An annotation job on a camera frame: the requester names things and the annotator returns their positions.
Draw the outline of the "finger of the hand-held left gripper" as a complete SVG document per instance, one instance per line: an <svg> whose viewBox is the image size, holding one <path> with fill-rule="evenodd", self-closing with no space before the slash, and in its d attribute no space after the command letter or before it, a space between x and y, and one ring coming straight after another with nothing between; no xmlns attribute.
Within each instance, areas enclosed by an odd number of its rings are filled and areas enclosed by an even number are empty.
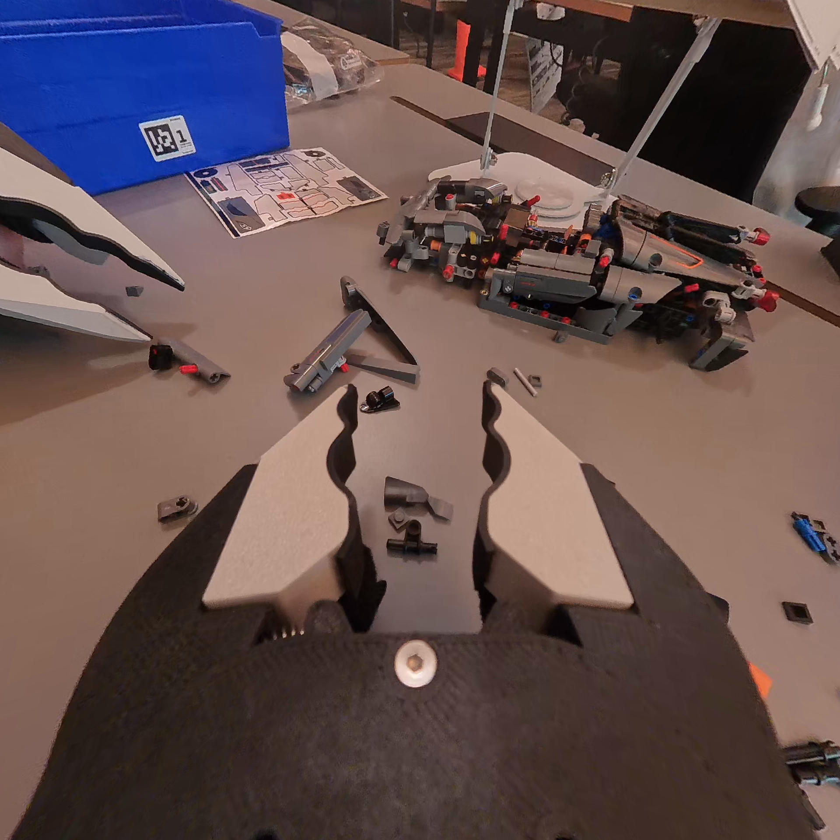
<svg viewBox="0 0 840 840"><path fill-rule="evenodd" d="M9 150L1 150L2 219L23 235L51 242L79 259L113 256L178 291L183 278L93 197Z"/></svg>
<svg viewBox="0 0 840 840"><path fill-rule="evenodd" d="M59 289L42 270L1 264L1 314L42 326L132 343L152 336L120 315Z"/></svg>

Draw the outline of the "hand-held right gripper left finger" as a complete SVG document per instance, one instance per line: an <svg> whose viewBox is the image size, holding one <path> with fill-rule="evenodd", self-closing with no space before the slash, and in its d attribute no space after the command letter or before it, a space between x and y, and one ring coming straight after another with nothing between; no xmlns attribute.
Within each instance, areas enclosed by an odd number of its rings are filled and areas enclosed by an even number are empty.
<svg viewBox="0 0 840 840"><path fill-rule="evenodd" d="M307 611L363 588L355 468L358 392L346 385L259 459L203 594L207 608Z"/></svg>

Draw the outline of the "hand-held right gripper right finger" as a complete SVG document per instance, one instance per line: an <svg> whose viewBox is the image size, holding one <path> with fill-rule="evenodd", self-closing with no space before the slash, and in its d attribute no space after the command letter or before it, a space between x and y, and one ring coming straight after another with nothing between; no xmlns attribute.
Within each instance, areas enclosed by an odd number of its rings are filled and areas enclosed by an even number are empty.
<svg viewBox="0 0 840 840"><path fill-rule="evenodd" d="M631 608L583 461L493 382L482 385L480 420L490 485L479 503L472 571L482 608Z"/></svg>

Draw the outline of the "blue plastic bin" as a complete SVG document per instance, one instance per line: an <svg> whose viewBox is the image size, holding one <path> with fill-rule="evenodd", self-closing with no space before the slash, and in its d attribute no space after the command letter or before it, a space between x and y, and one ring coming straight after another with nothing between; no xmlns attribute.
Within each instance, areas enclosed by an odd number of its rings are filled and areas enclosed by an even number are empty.
<svg viewBox="0 0 840 840"><path fill-rule="evenodd" d="M236 2L2 2L2 124L91 195L285 150L280 31Z"/></svg>

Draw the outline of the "grey lego panel assembly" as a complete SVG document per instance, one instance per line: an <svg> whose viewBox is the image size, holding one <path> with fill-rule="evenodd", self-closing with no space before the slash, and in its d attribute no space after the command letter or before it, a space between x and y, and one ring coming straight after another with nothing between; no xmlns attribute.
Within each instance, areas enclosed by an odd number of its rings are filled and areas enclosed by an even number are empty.
<svg viewBox="0 0 840 840"><path fill-rule="evenodd" d="M356 310L345 317L322 339L302 362L294 364L283 378L284 384L295 393L315 393L336 370L346 366L345 358L351 345L372 323L365 310Z"/></svg>

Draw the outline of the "dark tapered lego panel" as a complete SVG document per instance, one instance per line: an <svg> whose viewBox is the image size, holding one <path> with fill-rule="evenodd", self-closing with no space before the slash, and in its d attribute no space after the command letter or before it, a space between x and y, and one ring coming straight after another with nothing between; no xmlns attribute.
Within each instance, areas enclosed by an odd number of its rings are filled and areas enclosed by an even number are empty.
<svg viewBox="0 0 840 840"><path fill-rule="evenodd" d="M431 496L423 487L387 476L384 484L384 505L386 509L425 507L439 520L450 522L454 506L444 499Z"/></svg>

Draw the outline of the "black lego pin connector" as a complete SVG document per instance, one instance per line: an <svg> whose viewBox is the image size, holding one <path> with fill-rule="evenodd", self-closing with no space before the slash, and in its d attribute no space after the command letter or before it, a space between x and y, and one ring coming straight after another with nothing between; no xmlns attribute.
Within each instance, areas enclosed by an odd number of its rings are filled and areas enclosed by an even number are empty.
<svg viewBox="0 0 840 840"><path fill-rule="evenodd" d="M423 539L422 524L419 520L409 520L402 530L400 539L388 539L385 544L386 551L403 557L419 558L436 555L438 544L426 542Z"/></svg>

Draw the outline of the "grey lego car model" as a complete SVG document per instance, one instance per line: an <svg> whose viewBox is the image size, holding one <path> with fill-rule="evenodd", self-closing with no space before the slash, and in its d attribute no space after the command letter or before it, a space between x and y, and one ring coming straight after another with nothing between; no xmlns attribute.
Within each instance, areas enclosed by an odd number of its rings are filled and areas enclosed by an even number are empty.
<svg viewBox="0 0 840 840"><path fill-rule="evenodd" d="M518 198L492 178L431 181L405 196L376 231L391 268L423 268L447 283L479 282L480 308L607 345L629 329L657 343L694 333L690 367L740 360L749 315L773 312L780 294L744 244L769 233L714 223L619 196L591 203L582 225L542 226L538 197Z"/></svg>

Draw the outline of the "lego sticker sheet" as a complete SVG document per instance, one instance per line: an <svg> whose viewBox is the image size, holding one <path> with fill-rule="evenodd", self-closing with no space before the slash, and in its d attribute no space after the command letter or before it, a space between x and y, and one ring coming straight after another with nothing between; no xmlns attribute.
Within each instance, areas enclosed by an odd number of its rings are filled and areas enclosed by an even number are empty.
<svg viewBox="0 0 840 840"><path fill-rule="evenodd" d="M189 171L185 178L231 238L387 198L323 148L252 155Z"/></svg>

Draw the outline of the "clear bag of lego parts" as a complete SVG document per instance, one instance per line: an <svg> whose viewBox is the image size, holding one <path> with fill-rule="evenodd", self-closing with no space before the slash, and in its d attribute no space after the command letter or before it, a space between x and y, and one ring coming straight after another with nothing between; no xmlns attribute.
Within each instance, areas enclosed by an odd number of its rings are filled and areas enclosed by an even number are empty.
<svg viewBox="0 0 840 840"><path fill-rule="evenodd" d="M315 18L304 17L280 32L288 110L366 90L383 69L362 49Z"/></svg>

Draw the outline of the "white book stand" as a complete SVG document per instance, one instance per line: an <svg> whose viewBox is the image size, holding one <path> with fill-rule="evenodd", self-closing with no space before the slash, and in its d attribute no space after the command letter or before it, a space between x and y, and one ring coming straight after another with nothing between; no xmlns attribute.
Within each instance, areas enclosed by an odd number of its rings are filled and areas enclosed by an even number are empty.
<svg viewBox="0 0 840 840"><path fill-rule="evenodd" d="M490 148L491 129L497 112L498 92L501 82L502 69L496 73L489 110L488 123L482 145L481 157L478 161L457 164L448 172L455 179L479 177L491 179L494 183L501 183L507 191L511 188L520 198L530 198L525 187L533 187L533 192L541 196L536 203L536 211L543 219L548 217L570 218L580 215L586 203L592 203L596 198L606 199L616 194L631 163L638 157L651 134L655 131L659 121L665 115L670 103L676 97L693 67L706 53L707 48L721 24L719 17L704 17L697 28L696 38L681 60L675 75L658 99L640 129L630 149L625 153L621 163L608 173L600 192L595 193L593 186L585 186L583 181L561 169L541 161L528 154L505 153L495 156Z"/></svg>

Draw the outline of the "dark round object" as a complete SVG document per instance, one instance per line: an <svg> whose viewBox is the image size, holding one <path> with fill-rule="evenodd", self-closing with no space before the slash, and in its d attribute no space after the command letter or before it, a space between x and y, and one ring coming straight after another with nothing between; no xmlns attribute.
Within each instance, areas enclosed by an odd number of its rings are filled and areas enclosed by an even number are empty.
<svg viewBox="0 0 840 840"><path fill-rule="evenodd" d="M839 185L813 186L797 193L794 206L810 219L807 229L829 238L839 236L839 193Z"/></svg>

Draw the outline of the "orange plastic object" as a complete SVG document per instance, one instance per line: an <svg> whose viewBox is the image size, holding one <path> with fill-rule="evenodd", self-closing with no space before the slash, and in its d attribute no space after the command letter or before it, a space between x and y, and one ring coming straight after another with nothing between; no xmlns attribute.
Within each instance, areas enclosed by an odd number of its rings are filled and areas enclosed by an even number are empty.
<svg viewBox="0 0 840 840"><path fill-rule="evenodd" d="M463 19L458 19L456 26L454 65L447 70L447 75L457 81L463 81L470 29L470 24Z"/></svg>

